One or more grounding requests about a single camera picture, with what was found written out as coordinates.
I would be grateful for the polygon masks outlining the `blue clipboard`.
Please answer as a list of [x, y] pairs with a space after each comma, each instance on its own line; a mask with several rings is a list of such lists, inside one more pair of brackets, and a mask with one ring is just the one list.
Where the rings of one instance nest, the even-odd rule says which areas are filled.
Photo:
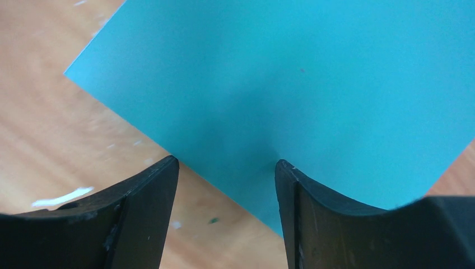
[[474, 2], [126, 1], [65, 74], [282, 234], [278, 160], [392, 209], [474, 139]]

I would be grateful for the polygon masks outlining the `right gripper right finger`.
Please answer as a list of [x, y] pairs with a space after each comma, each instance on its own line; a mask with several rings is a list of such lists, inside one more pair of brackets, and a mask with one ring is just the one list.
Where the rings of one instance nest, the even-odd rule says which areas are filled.
[[427, 196], [383, 210], [284, 159], [275, 184], [289, 268], [474, 267], [472, 196]]

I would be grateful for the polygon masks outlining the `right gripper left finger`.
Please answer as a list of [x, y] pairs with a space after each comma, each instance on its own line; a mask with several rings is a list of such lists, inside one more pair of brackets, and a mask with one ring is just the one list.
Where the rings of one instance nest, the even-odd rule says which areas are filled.
[[56, 210], [1, 215], [2, 268], [159, 268], [179, 162], [142, 172]]

